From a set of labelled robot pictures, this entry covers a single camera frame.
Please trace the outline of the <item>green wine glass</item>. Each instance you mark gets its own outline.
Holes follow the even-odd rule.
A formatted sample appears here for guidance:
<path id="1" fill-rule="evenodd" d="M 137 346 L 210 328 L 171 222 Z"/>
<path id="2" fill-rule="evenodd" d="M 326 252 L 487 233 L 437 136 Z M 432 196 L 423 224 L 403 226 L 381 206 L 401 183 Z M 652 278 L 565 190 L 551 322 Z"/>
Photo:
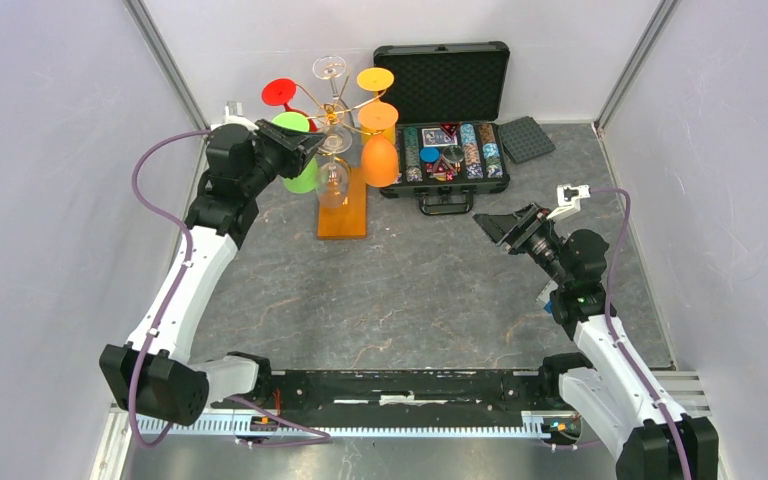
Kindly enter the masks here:
<path id="1" fill-rule="evenodd" d="M 272 122 L 280 127 L 288 128 L 304 133 L 316 132 L 317 127 L 305 114 L 290 110 L 277 114 Z M 295 178 L 283 178 L 284 187 L 294 194 L 305 194 L 313 191 L 317 185 L 318 164 L 315 158 L 311 159 L 302 172 Z"/>

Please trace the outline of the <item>orange wine glass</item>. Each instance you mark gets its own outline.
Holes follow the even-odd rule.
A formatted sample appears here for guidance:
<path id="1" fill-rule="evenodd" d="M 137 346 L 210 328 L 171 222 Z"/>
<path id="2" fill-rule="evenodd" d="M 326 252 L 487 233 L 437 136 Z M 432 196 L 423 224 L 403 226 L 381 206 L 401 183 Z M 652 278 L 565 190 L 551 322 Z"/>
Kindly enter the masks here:
<path id="1" fill-rule="evenodd" d="M 364 181 L 376 188 L 388 187 L 399 176 L 395 147 L 398 111 L 383 101 L 373 101 L 358 112 L 363 149 L 360 166 Z"/>

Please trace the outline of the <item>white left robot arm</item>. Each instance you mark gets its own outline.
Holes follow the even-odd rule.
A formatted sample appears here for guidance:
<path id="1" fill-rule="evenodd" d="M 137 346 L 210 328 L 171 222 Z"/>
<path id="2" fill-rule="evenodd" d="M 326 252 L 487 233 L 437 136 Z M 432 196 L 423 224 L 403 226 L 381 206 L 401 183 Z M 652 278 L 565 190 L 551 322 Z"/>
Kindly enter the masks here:
<path id="1" fill-rule="evenodd" d="M 232 120 L 202 132 L 207 168 L 183 218 L 148 201 L 150 211 L 181 233 L 174 261 L 148 311 L 121 345 L 106 345 L 99 366 L 117 405 L 131 423 L 147 417 L 190 426 L 203 410 L 237 396 L 250 407 L 274 394 L 267 359 L 230 353 L 190 361 L 207 303 L 256 219 L 257 197 L 277 178 L 296 178 L 325 141 L 266 120 Z"/>

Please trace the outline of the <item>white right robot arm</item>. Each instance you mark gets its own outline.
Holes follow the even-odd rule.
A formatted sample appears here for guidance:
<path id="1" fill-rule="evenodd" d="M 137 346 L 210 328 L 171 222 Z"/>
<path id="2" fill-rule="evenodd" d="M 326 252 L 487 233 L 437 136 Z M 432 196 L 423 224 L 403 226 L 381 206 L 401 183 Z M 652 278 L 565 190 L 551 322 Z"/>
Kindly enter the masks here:
<path id="1" fill-rule="evenodd" d="M 551 314 L 578 350 L 544 359 L 540 400 L 579 413 L 611 453 L 619 479 L 718 478 L 716 428 L 691 415 L 655 377 L 608 298 L 608 242 L 588 229 L 557 234 L 538 204 L 473 219 L 494 244 L 528 255 L 556 284 Z"/>

